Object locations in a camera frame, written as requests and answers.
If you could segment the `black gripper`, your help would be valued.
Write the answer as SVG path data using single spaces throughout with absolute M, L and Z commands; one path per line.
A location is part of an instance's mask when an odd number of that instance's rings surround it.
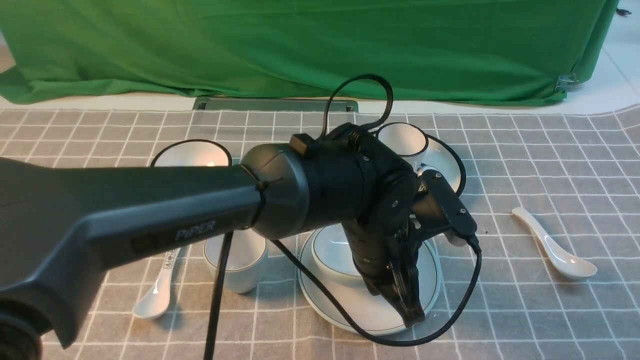
M 373 296 L 397 296 L 404 325 L 411 328 L 425 320 L 419 294 L 418 237 L 411 221 L 393 234 L 376 228 L 345 223 L 354 265 Z

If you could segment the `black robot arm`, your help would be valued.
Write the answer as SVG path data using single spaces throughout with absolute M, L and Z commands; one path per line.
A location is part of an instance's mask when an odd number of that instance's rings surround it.
M 406 325 L 418 177 L 367 125 L 254 146 L 233 166 L 50 168 L 1 159 L 1 358 L 76 341 L 106 272 L 237 230 L 266 240 L 342 224 L 354 264 Z

